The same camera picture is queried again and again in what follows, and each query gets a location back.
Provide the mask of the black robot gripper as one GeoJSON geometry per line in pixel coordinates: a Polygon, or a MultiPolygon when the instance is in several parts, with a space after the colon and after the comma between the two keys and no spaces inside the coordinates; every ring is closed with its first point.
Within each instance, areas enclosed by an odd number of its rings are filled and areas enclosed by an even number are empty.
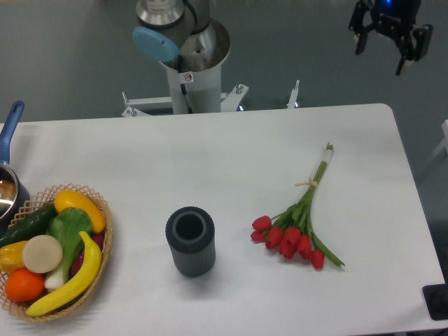
{"type": "Polygon", "coordinates": [[[349,21],[356,40],[355,54],[365,50],[368,34],[375,30],[398,47],[397,76],[406,64],[418,62],[426,56],[433,34],[433,25],[416,25],[420,6],[421,1],[357,1],[349,21]],[[367,25],[364,25],[365,15],[370,19],[367,25]]]}

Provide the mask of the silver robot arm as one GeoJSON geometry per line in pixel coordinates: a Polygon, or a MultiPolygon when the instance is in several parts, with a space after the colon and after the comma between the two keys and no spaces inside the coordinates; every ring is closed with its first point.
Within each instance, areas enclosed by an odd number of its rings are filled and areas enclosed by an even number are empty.
{"type": "MultiPolygon", "coordinates": [[[[139,26],[132,39],[147,56],[177,72],[199,72],[223,62],[230,51],[227,30],[210,16],[209,1],[138,1],[139,26]]],[[[361,54],[368,34],[391,39],[400,53],[395,73],[418,62],[429,48],[433,26],[417,25],[420,1],[357,1],[348,28],[361,54]]]]}

